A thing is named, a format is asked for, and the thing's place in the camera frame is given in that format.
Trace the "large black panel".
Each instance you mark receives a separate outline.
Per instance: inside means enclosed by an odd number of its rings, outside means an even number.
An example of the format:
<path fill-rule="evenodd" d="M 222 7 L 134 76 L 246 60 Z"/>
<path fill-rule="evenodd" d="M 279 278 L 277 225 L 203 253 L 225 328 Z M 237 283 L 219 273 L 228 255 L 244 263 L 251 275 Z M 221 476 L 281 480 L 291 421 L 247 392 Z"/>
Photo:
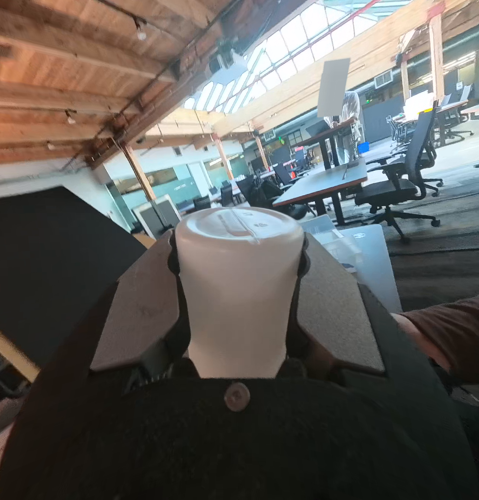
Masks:
<path fill-rule="evenodd" d="M 43 368 L 145 251 L 63 186 L 0 197 L 0 332 Z"/>

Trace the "clear plastic storage bin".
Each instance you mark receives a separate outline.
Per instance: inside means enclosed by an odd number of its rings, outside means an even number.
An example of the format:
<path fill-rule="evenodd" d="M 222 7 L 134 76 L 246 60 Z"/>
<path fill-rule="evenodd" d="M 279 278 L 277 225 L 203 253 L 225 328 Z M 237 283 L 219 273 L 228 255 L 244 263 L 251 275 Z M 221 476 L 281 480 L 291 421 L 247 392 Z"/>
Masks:
<path fill-rule="evenodd" d="M 304 231 L 316 240 L 359 282 L 366 284 L 388 312 L 402 312 L 383 229 L 377 224 L 340 228 L 328 215 L 300 222 Z"/>

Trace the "person's right forearm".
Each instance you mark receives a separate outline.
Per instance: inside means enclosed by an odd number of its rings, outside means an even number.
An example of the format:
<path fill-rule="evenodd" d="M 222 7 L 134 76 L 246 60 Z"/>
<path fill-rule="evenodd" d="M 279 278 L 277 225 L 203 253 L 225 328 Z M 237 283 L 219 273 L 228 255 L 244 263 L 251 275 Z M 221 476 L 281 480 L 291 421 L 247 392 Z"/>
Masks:
<path fill-rule="evenodd" d="M 392 317 L 445 372 L 479 384 L 479 295 Z"/>

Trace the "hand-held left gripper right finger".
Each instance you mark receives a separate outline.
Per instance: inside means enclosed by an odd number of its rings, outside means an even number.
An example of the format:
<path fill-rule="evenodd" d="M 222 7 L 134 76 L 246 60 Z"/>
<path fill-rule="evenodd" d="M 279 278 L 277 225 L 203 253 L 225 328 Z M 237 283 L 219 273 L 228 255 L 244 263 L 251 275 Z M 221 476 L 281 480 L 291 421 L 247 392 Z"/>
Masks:
<path fill-rule="evenodd" d="M 311 234 L 304 234 L 287 325 L 287 356 L 308 376 L 385 367 L 357 280 Z"/>

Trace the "grey mesh office chair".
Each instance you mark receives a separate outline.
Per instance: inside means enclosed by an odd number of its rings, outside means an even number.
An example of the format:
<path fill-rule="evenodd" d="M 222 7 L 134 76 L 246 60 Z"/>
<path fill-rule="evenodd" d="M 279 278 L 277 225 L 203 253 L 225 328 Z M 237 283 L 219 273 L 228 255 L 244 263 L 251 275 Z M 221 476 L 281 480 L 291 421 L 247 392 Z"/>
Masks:
<path fill-rule="evenodd" d="M 426 184 L 421 174 L 421 166 L 424 153 L 427 154 L 428 159 L 434 158 L 428 150 L 428 143 L 436 111 L 437 101 L 434 101 L 431 110 L 419 113 L 411 142 L 402 158 L 389 164 L 387 160 L 392 156 L 368 162 L 368 164 L 380 164 L 380 166 L 372 168 L 370 171 L 382 170 L 387 180 L 364 186 L 354 198 L 356 206 L 367 204 L 370 206 L 370 213 L 373 214 L 373 217 L 361 221 L 361 224 L 369 225 L 371 223 L 380 224 L 386 222 L 387 226 L 393 227 L 397 231 L 400 242 L 405 245 L 410 240 L 398 226 L 397 218 L 402 220 L 429 220 L 431 226 L 435 228 L 441 224 L 440 220 L 435 216 L 412 214 L 391 208 L 393 205 L 409 201 L 420 201 L 426 197 Z"/>

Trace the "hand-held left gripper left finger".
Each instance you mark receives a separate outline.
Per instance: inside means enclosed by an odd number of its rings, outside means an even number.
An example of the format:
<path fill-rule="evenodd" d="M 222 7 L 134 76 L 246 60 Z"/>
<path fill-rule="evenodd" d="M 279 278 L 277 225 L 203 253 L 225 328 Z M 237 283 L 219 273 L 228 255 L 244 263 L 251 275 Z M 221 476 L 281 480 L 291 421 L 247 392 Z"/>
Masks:
<path fill-rule="evenodd" d="M 186 353 L 190 325 L 170 229 L 119 278 L 91 370 L 164 373 Z"/>

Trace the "white plastic cup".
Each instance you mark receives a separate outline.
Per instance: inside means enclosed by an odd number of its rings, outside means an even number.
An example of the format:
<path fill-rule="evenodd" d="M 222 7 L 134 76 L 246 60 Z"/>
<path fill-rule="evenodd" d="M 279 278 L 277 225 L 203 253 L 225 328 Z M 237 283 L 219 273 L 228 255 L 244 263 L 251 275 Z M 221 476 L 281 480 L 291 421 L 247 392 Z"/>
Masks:
<path fill-rule="evenodd" d="M 199 376 L 275 377 L 287 353 L 301 225 L 269 209 L 205 209 L 177 225 L 175 243 Z"/>

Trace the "standing desk with grey top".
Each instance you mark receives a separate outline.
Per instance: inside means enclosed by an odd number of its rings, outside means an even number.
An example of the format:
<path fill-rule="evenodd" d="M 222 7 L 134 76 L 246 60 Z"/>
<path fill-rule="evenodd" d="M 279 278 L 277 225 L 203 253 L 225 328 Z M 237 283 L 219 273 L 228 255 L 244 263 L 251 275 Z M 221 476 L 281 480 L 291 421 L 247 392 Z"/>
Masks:
<path fill-rule="evenodd" d="M 331 198 L 336 225 L 346 225 L 340 198 L 341 191 L 360 185 L 367 181 L 367 166 L 364 158 L 356 159 L 348 164 L 314 169 L 309 175 L 301 178 L 273 203 L 274 208 L 289 204 L 315 203 L 318 216 L 326 214 L 324 200 Z"/>

